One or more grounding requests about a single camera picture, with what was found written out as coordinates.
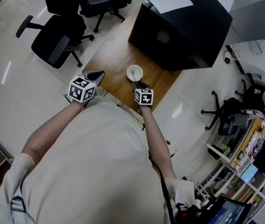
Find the shirt sleeve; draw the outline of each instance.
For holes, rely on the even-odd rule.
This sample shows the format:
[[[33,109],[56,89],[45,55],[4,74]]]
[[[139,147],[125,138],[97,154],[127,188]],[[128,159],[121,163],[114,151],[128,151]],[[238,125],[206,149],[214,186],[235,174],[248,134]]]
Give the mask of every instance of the shirt sleeve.
[[[5,174],[0,186],[0,223],[3,223],[5,217],[2,214],[4,210],[10,207],[11,199],[19,187],[21,178],[25,172],[27,174],[34,168],[35,162],[28,154],[20,154],[14,158],[10,170]]]

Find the person's left arm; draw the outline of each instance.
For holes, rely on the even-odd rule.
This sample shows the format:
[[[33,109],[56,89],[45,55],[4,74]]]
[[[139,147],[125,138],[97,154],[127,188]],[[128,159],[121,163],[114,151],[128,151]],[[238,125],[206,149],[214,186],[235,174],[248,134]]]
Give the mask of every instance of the person's left arm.
[[[84,104],[72,101],[70,105],[40,126],[29,137],[22,153],[32,157],[37,165],[70,121],[84,109]]]

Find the black strap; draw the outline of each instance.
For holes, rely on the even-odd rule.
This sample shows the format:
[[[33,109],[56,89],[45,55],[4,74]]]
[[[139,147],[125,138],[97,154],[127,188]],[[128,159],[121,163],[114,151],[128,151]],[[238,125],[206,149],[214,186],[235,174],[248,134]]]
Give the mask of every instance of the black strap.
[[[161,182],[161,188],[162,188],[162,192],[163,192],[164,197],[165,197],[166,206],[168,208],[170,222],[171,222],[171,224],[176,224],[176,221],[175,221],[175,218],[174,218],[174,215],[173,215],[173,211],[172,211],[172,205],[171,205],[171,201],[170,201],[168,189],[166,188],[164,176],[162,175],[159,166],[157,166],[157,164],[151,159],[151,157],[149,157],[149,160],[151,161],[151,163],[153,164],[153,166],[156,167],[156,169],[159,172],[160,182]]]

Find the black monitor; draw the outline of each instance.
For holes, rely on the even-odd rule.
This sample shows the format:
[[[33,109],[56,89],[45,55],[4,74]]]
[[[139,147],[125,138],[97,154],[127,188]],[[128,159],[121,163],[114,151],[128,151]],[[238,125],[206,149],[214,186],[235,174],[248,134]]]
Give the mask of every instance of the black monitor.
[[[210,210],[204,213],[207,224],[243,223],[251,209],[251,204],[241,203],[221,196]]]

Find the person's right arm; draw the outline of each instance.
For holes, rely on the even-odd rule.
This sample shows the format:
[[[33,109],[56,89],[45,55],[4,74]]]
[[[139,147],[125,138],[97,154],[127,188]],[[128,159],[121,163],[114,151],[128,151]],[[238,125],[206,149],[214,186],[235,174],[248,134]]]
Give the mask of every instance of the person's right arm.
[[[172,167],[172,161],[169,149],[165,143],[165,139],[151,113],[148,106],[140,106],[143,114],[143,119],[146,127],[149,151],[151,158],[160,168],[163,176],[175,178],[175,173]]]

